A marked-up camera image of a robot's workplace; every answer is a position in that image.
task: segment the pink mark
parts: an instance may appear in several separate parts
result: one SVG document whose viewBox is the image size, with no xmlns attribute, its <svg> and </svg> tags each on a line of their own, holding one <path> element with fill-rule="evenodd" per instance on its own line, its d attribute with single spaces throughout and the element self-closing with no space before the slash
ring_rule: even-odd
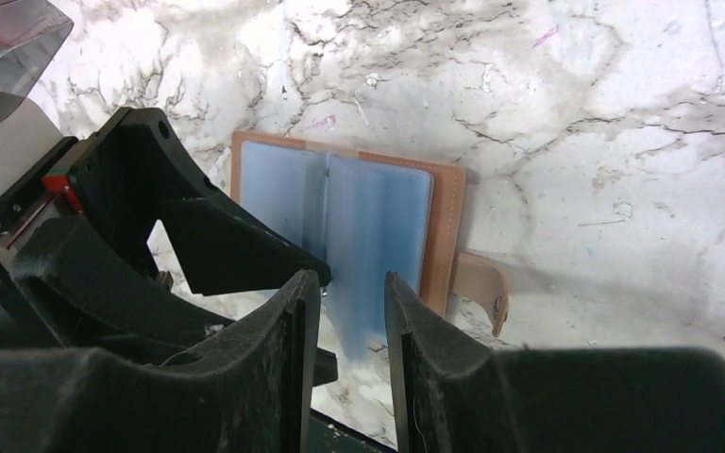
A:
<svg viewBox="0 0 725 453">
<path fill-rule="evenodd" d="M 552 36 L 557 34 L 557 28 L 558 26 L 555 25 L 554 27 L 550 28 L 546 33 L 543 34 L 540 38 L 538 38 L 538 41 L 535 42 L 535 44 L 532 45 L 533 49 L 536 49 L 540 44 L 546 42 L 547 39 L 551 38 Z"/>
<path fill-rule="evenodd" d="M 337 123 L 337 118 L 335 118 L 334 113 L 332 113 L 330 116 L 324 118 L 323 120 L 312 123 L 310 127 L 307 127 L 307 129 L 316 129 L 318 127 L 332 127 L 335 126 L 335 123 Z"/>
</svg>

